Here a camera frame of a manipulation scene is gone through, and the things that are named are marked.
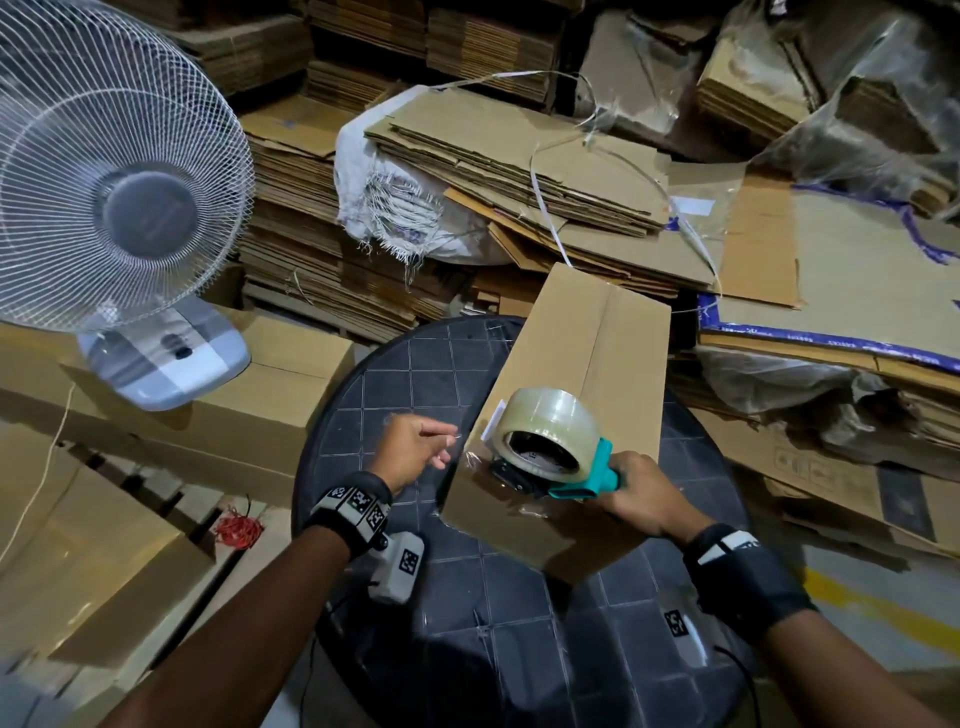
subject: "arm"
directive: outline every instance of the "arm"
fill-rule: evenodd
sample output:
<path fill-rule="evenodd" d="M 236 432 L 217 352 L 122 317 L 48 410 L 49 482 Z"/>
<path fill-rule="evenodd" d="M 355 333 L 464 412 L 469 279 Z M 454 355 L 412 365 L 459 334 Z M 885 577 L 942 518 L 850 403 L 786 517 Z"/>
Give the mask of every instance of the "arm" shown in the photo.
<path fill-rule="evenodd" d="M 428 463 L 441 470 L 446 467 L 450 461 L 446 448 L 455 442 L 456 431 L 455 425 L 425 417 L 394 417 L 370 472 L 396 494 Z M 259 726 L 349 557 L 339 535 L 324 527 L 307 527 L 101 725 Z"/>
<path fill-rule="evenodd" d="M 684 550 L 715 523 L 646 455 L 620 452 L 611 467 L 624 485 L 601 496 L 600 504 L 644 533 L 669 538 Z M 807 728 L 948 728 L 812 609 L 773 624 L 756 646 Z"/>

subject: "black table top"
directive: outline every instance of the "black table top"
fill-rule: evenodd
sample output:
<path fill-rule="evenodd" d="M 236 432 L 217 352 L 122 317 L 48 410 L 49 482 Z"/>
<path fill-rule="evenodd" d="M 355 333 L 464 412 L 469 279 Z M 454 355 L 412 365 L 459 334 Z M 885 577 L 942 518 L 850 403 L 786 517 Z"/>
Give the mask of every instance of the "black table top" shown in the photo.
<path fill-rule="evenodd" d="M 391 413 L 414 411 L 469 432 L 522 327 L 477 316 L 417 328 L 351 373 L 314 425 L 297 473 L 293 528 L 342 475 L 369 464 Z M 718 521 L 747 527 L 723 459 L 664 393 L 660 466 Z M 690 668 L 659 590 L 689 584 L 680 552 L 650 539 L 575 589 L 544 578 L 438 517 L 449 473 L 428 469 L 401 493 L 389 532 L 426 544 L 408 605 L 371 602 L 372 561 L 358 559 L 317 634 L 365 710 L 389 726 L 684 728 L 717 726 L 739 703 L 732 664 Z M 732 636 L 734 651 L 749 648 Z"/>

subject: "blue printed border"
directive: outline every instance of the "blue printed border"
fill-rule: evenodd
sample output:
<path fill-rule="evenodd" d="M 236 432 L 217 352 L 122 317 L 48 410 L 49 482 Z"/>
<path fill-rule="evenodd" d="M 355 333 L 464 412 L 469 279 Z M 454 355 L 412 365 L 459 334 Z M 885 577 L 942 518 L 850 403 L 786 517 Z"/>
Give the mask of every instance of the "blue printed border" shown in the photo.
<path fill-rule="evenodd" d="M 852 197 L 843 192 L 822 187 L 820 185 L 794 185 L 795 189 L 809 192 L 824 192 L 840 197 Z M 924 251 L 931 260 L 944 264 L 947 258 L 952 257 L 953 253 L 945 251 L 936 246 L 930 245 L 920 235 L 917 226 L 913 221 L 913 210 L 910 205 L 903 203 L 893 203 L 884 200 L 867 200 L 864 198 L 855 198 L 861 202 L 871 203 L 893 209 L 900 214 L 903 226 L 909 232 L 913 241 Z M 746 324 L 734 324 L 720 320 L 720 306 L 717 304 L 717 297 L 712 293 L 700 293 L 697 296 L 697 306 L 699 308 L 699 324 L 701 330 L 722 331 L 724 333 L 740 333 L 746 336 L 756 336 L 763 339 L 778 339 L 781 341 L 799 342 L 802 344 L 816 344 L 836 349 L 854 349 L 860 352 L 869 352 L 882 354 L 884 356 L 894 357 L 896 359 L 906 359 L 928 367 L 943 369 L 952 374 L 960 374 L 960 359 L 952 356 L 945 356 L 934 352 L 925 352 L 911 347 L 900 347 L 893 344 L 884 344 L 879 341 L 870 341 L 869 339 L 857 339 L 851 336 L 833 336 L 830 334 L 812 333 L 810 331 L 795 331 L 790 328 L 768 328 L 755 327 Z"/>

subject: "yellow floor line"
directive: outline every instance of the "yellow floor line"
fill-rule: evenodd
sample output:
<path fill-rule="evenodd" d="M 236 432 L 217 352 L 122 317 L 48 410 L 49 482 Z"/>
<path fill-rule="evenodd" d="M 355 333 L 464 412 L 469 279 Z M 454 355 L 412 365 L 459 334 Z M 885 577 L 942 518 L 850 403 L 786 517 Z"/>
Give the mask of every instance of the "yellow floor line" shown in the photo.
<path fill-rule="evenodd" d="M 833 581 L 818 571 L 804 570 L 804 586 L 810 597 L 841 609 L 853 608 L 857 614 L 885 621 L 916 642 L 942 649 L 960 657 L 960 629 L 926 615 L 913 612 L 878 596 L 865 595 Z"/>

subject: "black wrist strap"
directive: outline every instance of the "black wrist strap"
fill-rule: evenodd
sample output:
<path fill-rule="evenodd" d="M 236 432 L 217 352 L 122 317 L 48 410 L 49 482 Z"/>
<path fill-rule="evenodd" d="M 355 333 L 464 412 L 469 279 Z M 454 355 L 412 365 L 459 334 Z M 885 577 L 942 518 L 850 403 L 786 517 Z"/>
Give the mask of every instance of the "black wrist strap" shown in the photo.
<path fill-rule="evenodd" d="M 684 549 L 700 606 L 750 644 L 777 622 L 816 607 L 780 557 L 747 531 L 715 523 Z"/>
<path fill-rule="evenodd" d="M 383 531 L 394 497 L 373 473 L 351 473 L 328 490 L 307 517 L 306 525 L 329 528 L 350 549 L 350 559 L 366 553 Z"/>

